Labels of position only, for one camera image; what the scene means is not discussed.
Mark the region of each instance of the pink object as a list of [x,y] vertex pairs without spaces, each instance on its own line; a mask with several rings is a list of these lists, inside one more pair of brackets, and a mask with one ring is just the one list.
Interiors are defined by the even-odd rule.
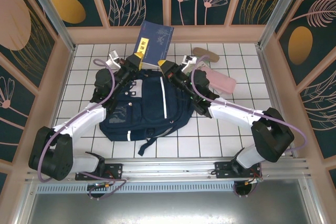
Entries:
[[200,67],[200,70],[206,72],[206,77],[209,80],[209,86],[215,89],[219,94],[227,93],[232,94],[235,90],[236,80],[219,73],[207,66]]

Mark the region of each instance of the book cover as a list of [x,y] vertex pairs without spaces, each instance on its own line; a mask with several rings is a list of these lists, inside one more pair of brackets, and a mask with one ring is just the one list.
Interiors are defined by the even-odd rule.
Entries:
[[165,60],[172,40],[174,27],[163,26],[144,21],[141,25],[134,52],[144,54],[143,62],[158,66],[159,60]]

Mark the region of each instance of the yellow label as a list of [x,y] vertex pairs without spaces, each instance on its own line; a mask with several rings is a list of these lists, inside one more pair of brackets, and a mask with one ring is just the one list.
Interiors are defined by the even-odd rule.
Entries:
[[145,55],[149,39],[141,38],[137,52],[141,52]]

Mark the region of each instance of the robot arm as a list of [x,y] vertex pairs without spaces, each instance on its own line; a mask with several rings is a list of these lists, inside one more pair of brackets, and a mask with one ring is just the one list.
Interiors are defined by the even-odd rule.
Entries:
[[[70,126],[65,127],[59,135],[52,141],[52,148],[48,148],[42,162],[41,172],[56,180],[64,179],[69,173],[89,172],[101,177],[105,170],[104,158],[94,153],[76,153],[74,144],[85,134],[87,129],[102,122],[108,114],[114,112],[117,106],[116,96],[132,80],[142,67],[143,54],[135,53],[126,60],[119,57],[107,61],[111,66],[118,66],[118,71],[114,73],[115,88],[112,96],[105,103],[90,110],[93,106],[103,101],[112,89],[112,77],[108,69],[101,69],[96,74],[95,89],[90,103],[83,111],[87,111],[82,116],[78,116],[83,111],[75,115]],[[63,128],[67,122],[53,128],[42,127],[36,134],[32,153],[29,158],[29,167],[37,170],[41,153],[47,141]]]
[[267,111],[255,111],[238,105],[235,105],[235,108],[228,106],[228,101],[209,90],[206,73],[195,70],[193,81],[198,92],[215,102],[206,101],[194,91],[190,77],[183,72],[190,69],[191,64],[196,63],[194,58],[187,58],[189,62],[182,64],[182,66],[162,60],[159,61],[159,66],[164,76],[172,84],[190,95],[198,114],[251,128],[255,143],[248,148],[243,148],[236,154],[230,163],[231,169],[237,175],[240,175],[244,170],[261,161],[276,162],[294,140],[294,135],[289,127],[266,120],[255,114],[266,115],[283,121],[280,113],[273,108],[269,108]]

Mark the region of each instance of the white tile floor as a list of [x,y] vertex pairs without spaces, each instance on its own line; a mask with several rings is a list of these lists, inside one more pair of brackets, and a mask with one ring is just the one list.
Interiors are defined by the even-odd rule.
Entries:
[[[119,56],[133,53],[135,44],[79,45],[65,88],[57,124],[74,116],[91,99],[95,74],[100,67],[94,59],[107,60],[109,51]],[[225,95],[229,101],[249,108],[265,110],[271,106],[263,73],[253,44],[171,44],[167,60],[180,64],[192,48],[202,47],[220,55],[219,62],[210,67],[236,79],[233,94]],[[143,157],[232,157],[253,141],[251,130],[234,124],[209,119],[196,113],[189,123],[169,136],[161,137],[147,148]],[[77,152],[92,151],[106,158],[140,158],[138,150],[144,141],[111,142],[98,125],[89,129],[77,143]]]

